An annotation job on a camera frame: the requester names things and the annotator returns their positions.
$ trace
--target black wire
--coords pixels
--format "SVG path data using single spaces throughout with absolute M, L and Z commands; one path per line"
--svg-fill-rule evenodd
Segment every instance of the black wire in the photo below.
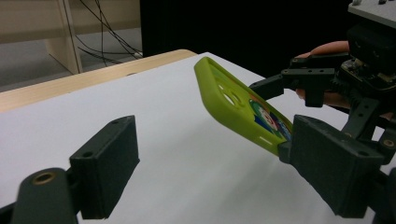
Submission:
M 104 54 L 129 54 L 128 52 L 106 52 L 106 51 L 101 51 L 101 50 L 97 50 L 97 49 L 92 49 L 90 47 L 88 47 L 78 36 L 76 36 L 76 39 L 82 44 L 84 45 L 85 48 L 90 49 L 92 51 L 96 51 L 98 53 L 104 53 Z
M 99 56 L 99 55 L 94 54 L 94 53 L 92 53 L 92 52 L 89 52 L 89 51 L 87 51 L 87 50 L 85 50 L 85 49 L 82 49 L 82 48 L 80 48 L 80 47 L 78 47 L 78 48 L 79 48 L 80 50 L 86 52 L 87 54 L 91 55 L 91 56 L 94 57 L 94 58 L 102 59 L 102 60 L 107 61 L 107 62 L 110 62 L 110 63 L 122 63 L 122 62 L 119 62 L 119 61 L 114 60 L 114 59 L 109 59 L 109 58 L 106 58 L 106 57 Z
M 81 4 L 82 4 L 85 8 L 87 8 L 87 9 L 91 12 L 91 14 L 92 14 L 94 17 L 96 17 L 97 20 L 99 20 L 99 22 L 101 22 L 102 25 L 104 25 L 104 26 L 108 29 L 109 33 L 110 33 L 111 35 L 113 35 L 113 37 L 115 37 L 115 38 L 119 41 L 119 43 L 122 45 L 122 47 L 123 47 L 127 52 L 129 52 L 129 53 L 131 54 L 131 56 L 133 56 L 134 58 L 136 58 L 136 57 L 134 56 L 134 54 L 132 54 L 132 52 L 130 52 L 130 51 L 129 51 L 127 48 L 125 48 L 125 47 L 128 47 L 128 48 L 132 49 L 132 50 L 134 51 L 134 53 L 136 53 L 136 54 L 138 54 L 138 55 L 140 55 L 140 56 L 143 56 L 143 55 L 141 54 L 140 50 L 131 47 L 123 38 L 121 38 L 117 33 L 115 33 L 115 32 L 113 31 L 113 29 L 112 29 L 112 28 L 110 27 L 110 25 L 108 24 L 108 21 L 107 21 L 105 15 L 103 14 L 103 11 L 102 11 L 102 10 L 100 10 L 101 17 L 105 20 L 105 22 L 104 22 L 101 18 L 99 18 L 99 17 L 98 17 L 98 16 L 97 16 L 97 15 L 96 15 L 96 14 L 95 14 L 95 13 L 94 13 L 94 12 L 93 12 L 82 0 L 80 0 L 80 2 L 81 2 Z M 97 5 L 98 7 L 100 7 L 99 1 L 96 0 L 95 2 L 96 2 L 96 5 Z
M 103 21 L 102 21 L 102 14 L 103 14 L 103 13 L 102 13 L 102 9 L 101 9 L 101 7 L 100 7 L 100 4 L 99 4 L 98 0 L 96 0 L 96 5 L 97 5 L 98 8 L 99 8 L 100 22 L 101 22 L 101 30 L 102 30 L 102 32 L 101 32 L 101 53 L 102 53 L 103 63 L 105 64 L 105 66 L 107 66 L 106 60 L 105 60 L 105 55 L 104 55 L 104 53 L 103 53 Z

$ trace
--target table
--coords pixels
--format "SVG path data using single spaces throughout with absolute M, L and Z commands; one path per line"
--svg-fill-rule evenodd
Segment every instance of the table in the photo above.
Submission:
M 0 112 L 36 103 L 71 91 L 77 91 L 115 78 L 126 77 L 193 55 L 195 55 L 194 52 L 178 49 L 128 63 L 116 64 L 103 69 L 85 72 L 77 76 L 59 78 L 14 91 L 0 92 Z
M 293 167 L 216 122 L 193 71 L 204 56 L 247 85 L 262 79 L 207 52 L 3 112 L 0 206 L 15 201 L 26 176 L 68 168 L 72 153 L 104 125 L 135 115 L 141 162 L 109 219 L 78 216 L 79 223 L 372 222 L 370 209 L 363 219 L 336 217 Z M 347 120 L 327 106 L 305 107 L 293 91 L 268 102 L 291 120 L 304 114 L 335 128 Z

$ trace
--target wooden table edge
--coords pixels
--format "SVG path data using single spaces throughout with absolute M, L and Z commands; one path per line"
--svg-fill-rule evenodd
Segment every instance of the wooden table edge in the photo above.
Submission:
M 187 49 L 177 49 L 147 58 L 63 77 L 12 91 L 0 92 L 0 112 L 33 104 L 72 91 L 81 90 L 116 78 L 126 77 L 177 62 L 196 55 Z

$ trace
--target white tabletop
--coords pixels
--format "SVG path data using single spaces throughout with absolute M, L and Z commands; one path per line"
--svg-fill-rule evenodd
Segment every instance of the white tabletop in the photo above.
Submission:
M 242 82 L 262 77 L 211 53 L 0 114 L 0 206 L 28 175 L 70 167 L 69 157 L 113 119 L 135 115 L 141 162 L 109 219 L 79 223 L 371 223 L 337 217 L 290 165 L 216 122 L 193 66 L 209 56 Z M 304 106 L 293 91 L 269 100 L 342 128 L 347 115 Z

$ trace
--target phone case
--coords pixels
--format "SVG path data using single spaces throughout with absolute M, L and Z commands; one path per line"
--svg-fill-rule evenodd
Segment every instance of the phone case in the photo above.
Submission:
M 291 139 L 291 122 L 213 59 L 203 57 L 194 71 L 209 114 L 278 156 L 277 145 Z

